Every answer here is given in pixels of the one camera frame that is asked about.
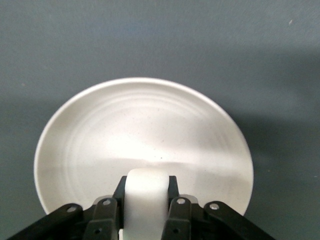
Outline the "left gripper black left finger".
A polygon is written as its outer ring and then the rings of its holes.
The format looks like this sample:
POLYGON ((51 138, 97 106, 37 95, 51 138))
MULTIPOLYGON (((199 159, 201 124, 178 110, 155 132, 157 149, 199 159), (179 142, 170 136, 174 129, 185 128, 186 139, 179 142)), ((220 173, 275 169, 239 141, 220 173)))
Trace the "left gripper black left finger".
POLYGON ((126 180, 122 176, 112 196, 97 199, 88 209, 65 204, 6 240, 120 240, 126 180))

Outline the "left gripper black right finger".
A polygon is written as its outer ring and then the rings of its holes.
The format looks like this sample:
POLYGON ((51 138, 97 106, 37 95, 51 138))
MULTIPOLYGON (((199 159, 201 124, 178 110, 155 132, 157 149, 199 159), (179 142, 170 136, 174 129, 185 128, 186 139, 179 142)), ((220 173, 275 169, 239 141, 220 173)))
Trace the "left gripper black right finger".
POLYGON ((201 207, 179 195, 176 176, 169 177, 168 201, 161 240, 275 240, 224 202, 201 207))

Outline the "small white bun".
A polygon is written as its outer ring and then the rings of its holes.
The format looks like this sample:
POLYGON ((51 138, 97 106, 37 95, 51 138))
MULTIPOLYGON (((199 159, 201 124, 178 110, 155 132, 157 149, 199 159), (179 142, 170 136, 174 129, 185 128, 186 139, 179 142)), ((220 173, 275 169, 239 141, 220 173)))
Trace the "small white bun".
POLYGON ((169 182, 169 175, 156 168, 136 168, 127 174, 123 240, 161 240, 168 215, 169 182))

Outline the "round cream plate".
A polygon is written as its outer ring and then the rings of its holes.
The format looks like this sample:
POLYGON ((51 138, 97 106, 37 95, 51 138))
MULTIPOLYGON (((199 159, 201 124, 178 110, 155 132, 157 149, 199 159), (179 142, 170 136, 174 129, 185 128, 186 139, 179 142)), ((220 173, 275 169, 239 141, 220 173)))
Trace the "round cream plate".
POLYGON ((137 168, 176 176, 201 206, 221 201, 244 214, 252 196, 252 157, 234 120, 187 86, 142 77, 94 85, 62 105, 39 138, 34 182, 46 213, 88 208, 137 168))

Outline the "dark grey table mat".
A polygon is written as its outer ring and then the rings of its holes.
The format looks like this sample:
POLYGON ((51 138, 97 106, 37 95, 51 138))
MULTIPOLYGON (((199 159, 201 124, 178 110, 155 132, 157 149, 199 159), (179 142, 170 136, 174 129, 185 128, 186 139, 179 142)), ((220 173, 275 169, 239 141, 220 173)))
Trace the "dark grey table mat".
POLYGON ((50 117, 128 77, 220 105, 253 158, 246 217, 320 240, 320 0, 0 0, 0 240, 44 215, 33 162, 50 117))

